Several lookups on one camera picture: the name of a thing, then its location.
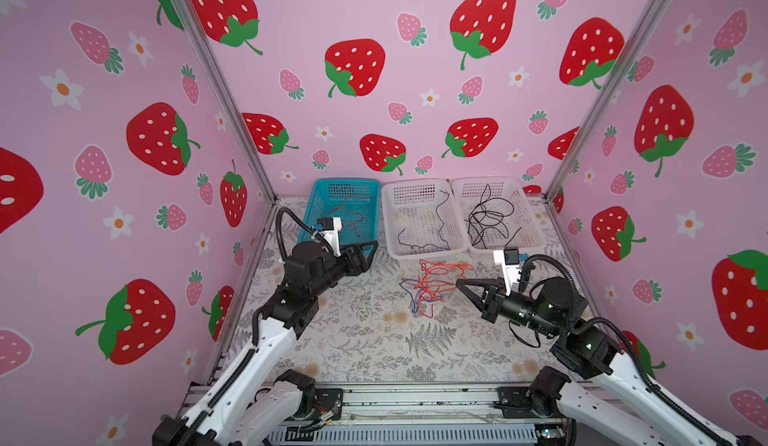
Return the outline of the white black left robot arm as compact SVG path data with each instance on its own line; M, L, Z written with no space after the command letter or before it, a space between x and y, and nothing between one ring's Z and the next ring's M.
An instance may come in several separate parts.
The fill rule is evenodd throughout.
M264 399L257 397L277 362L300 339L319 310L319 299L346 277L370 270L377 241L341 244L342 221L322 217L309 226L289 208L275 215L275 239L284 276L252 315L250 343L182 417L166 417L155 445L261 445L286 419L310 415L313 378L289 370Z

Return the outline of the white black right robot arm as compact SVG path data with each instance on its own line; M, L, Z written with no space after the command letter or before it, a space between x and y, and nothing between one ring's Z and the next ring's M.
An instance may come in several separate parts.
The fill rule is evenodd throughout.
M502 269L491 279L460 278L457 289L494 323L531 330L561 370L542 368L527 389L502 393L494 408L507 418L562 418L584 424L621 445L755 445L757 439L717 426L652 378L637 349L611 321L585 320L586 299L554 258L497 250Z

